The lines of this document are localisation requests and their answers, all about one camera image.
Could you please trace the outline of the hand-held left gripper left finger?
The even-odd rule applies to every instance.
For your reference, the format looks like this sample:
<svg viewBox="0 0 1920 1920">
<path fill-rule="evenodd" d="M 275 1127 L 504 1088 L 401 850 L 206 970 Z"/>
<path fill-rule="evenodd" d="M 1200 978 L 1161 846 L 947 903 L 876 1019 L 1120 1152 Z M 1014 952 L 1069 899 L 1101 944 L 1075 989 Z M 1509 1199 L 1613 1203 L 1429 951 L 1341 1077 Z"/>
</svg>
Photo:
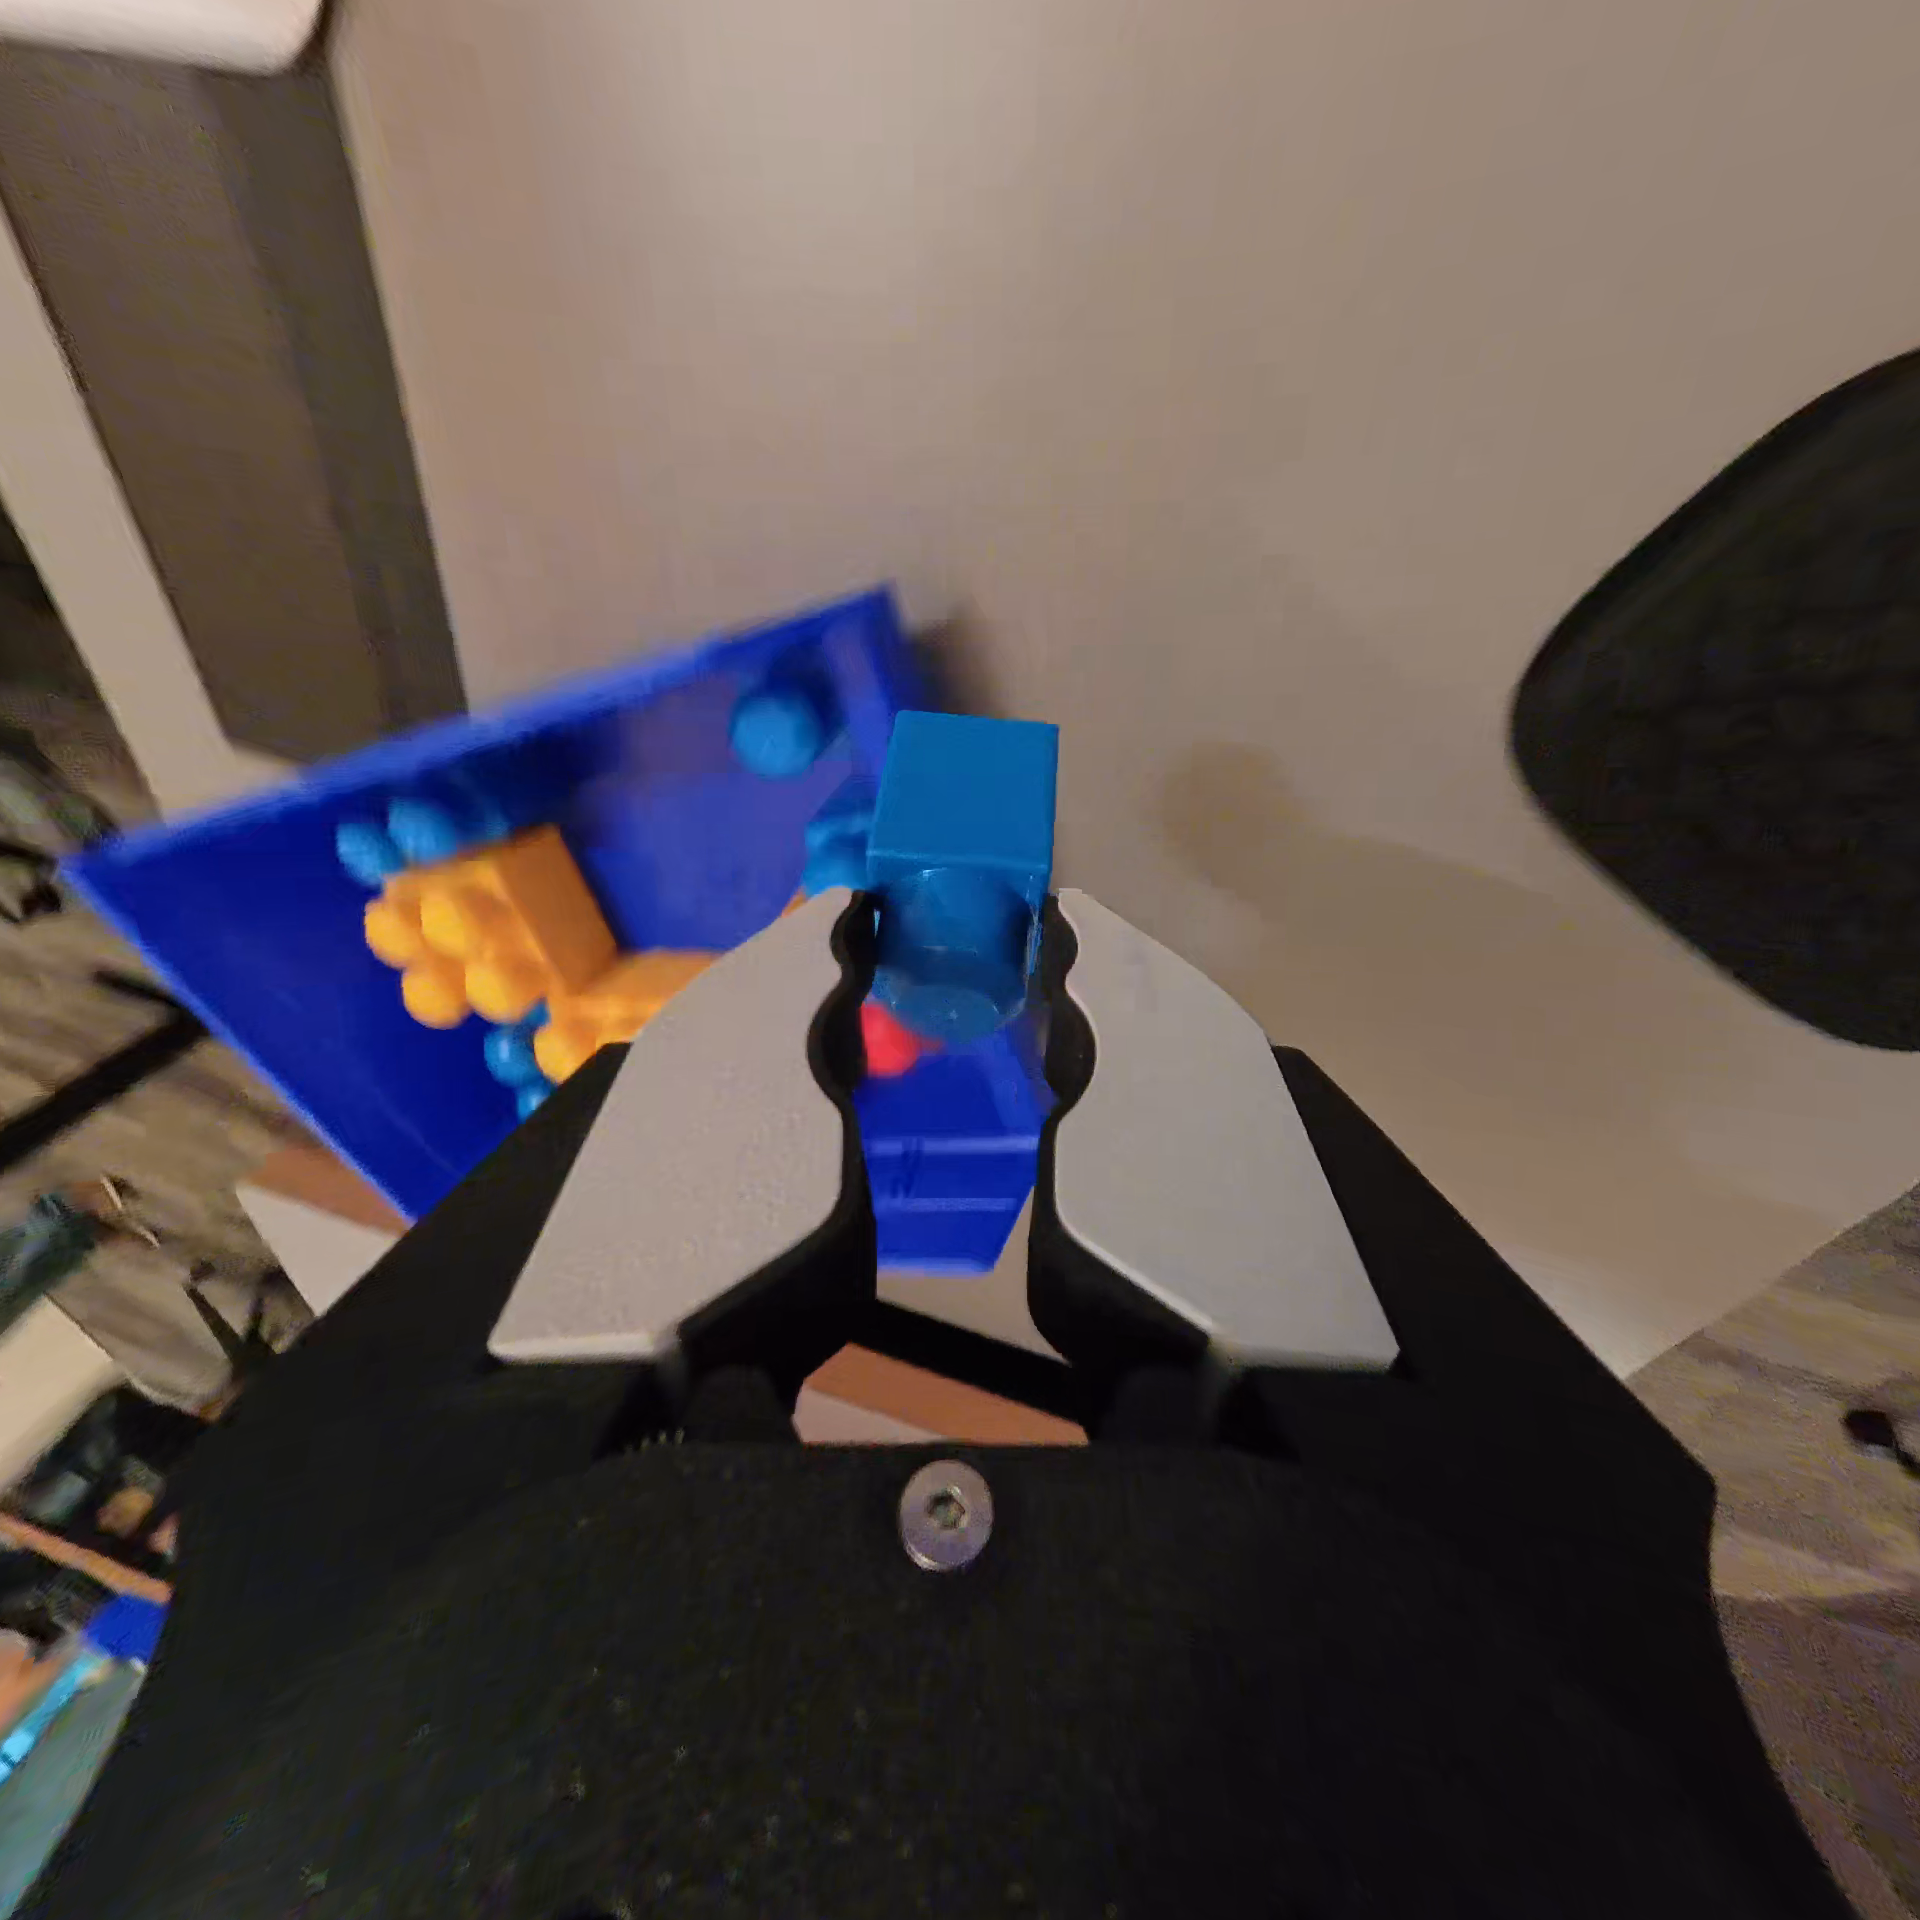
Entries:
<svg viewBox="0 0 1920 1920">
<path fill-rule="evenodd" d="M 853 1109 L 874 899 L 832 886 L 724 952 L 611 1078 L 488 1347 L 660 1379 L 805 1379 L 876 1293 Z"/>
</svg>

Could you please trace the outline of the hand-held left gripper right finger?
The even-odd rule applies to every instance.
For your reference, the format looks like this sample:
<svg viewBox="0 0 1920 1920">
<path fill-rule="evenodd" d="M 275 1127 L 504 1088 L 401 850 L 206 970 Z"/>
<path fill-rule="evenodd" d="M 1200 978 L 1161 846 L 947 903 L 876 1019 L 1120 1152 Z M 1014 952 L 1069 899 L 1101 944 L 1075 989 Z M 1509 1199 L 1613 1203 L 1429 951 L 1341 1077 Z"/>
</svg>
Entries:
<svg viewBox="0 0 1920 1920">
<path fill-rule="evenodd" d="M 1389 1368 L 1402 1344 L 1260 1021 L 1080 888 L 1048 904 L 1042 979 L 1042 1334 L 1101 1373 L 1161 1354 Z"/>
</svg>

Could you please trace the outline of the pile of colourful building blocks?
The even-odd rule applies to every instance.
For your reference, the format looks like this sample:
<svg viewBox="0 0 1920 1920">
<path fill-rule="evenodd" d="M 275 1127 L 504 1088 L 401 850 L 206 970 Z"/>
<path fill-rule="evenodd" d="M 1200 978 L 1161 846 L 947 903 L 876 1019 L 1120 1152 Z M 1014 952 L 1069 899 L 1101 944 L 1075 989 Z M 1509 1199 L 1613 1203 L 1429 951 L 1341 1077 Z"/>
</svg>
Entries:
<svg viewBox="0 0 1920 1920">
<path fill-rule="evenodd" d="M 526 1119 L 841 865 L 859 786 L 929 688 L 857 633 L 672 662 L 482 717 L 326 829 L 411 1026 Z"/>
</svg>

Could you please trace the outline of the blue toy building block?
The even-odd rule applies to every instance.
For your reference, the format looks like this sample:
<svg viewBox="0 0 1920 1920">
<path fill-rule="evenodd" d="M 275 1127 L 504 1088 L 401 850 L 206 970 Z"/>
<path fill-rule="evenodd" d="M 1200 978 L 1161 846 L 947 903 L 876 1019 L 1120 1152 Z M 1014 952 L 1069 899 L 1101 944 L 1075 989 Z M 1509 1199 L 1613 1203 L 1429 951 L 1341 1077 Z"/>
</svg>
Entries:
<svg viewBox="0 0 1920 1920">
<path fill-rule="evenodd" d="M 1014 1021 L 1050 898 L 1061 730 L 942 711 L 898 714 L 868 839 L 870 993 L 918 1039 Z"/>
</svg>

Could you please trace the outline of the blue plastic storage bin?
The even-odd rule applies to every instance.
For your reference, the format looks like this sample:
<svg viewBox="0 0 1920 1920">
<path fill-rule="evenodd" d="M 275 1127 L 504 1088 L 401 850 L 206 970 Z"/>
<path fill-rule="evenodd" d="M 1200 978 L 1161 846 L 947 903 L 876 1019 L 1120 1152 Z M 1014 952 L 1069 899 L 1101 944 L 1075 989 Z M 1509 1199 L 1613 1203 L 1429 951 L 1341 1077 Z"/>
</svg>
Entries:
<svg viewBox="0 0 1920 1920">
<path fill-rule="evenodd" d="M 506 703 L 611 677 L 718 657 L 768 657 L 780 641 L 857 633 L 881 665 L 914 665 L 897 599 L 870 586 L 672 655 L 624 662 Z M 329 827 L 385 774 L 454 752 L 488 713 L 450 717 L 349 752 L 193 818 L 114 835 L 67 874 L 163 979 L 288 1101 L 403 1217 L 420 1217 L 520 1121 L 454 1035 L 426 1033 L 386 993 L 361 945 L 364 903 Z M 866 855 L 876 783 L 859 786 L 851 855 Z"/>
</svg>

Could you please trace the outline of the black desk mat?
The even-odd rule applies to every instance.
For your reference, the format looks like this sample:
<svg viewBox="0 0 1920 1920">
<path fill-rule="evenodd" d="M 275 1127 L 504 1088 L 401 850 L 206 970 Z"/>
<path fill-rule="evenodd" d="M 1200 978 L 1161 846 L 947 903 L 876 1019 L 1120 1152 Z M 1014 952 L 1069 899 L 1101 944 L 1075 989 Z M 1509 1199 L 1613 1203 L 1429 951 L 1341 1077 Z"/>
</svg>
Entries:
<svg viewBox="0 0 1920 1920">
<path fill-rule="evenodd" d="M 1918 352 L 1813 397 L 1544 639 L 1538 810 L 1742 992 L 1918 1048 Z"/>
</svg>

